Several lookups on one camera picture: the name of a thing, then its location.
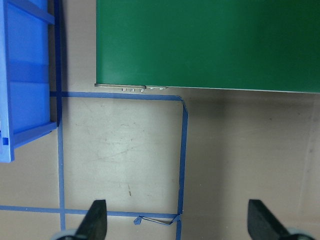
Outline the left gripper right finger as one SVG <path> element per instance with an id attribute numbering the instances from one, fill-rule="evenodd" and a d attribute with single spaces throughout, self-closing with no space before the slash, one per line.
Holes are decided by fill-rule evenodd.
<path id="1" fill-rule="evenodd" d="M 281 240 L 291 234 L 259 199 L 250 199 L 247 231 L 252 240 Z"/>

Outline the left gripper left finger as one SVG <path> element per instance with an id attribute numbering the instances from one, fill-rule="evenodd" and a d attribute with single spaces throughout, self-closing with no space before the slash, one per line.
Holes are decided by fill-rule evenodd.
<path id="1" fill-rule="evenodd" d="M 95 200 L 74 234 L 75 240 L 104 240 L 107 235 L 106 200 Z"/>

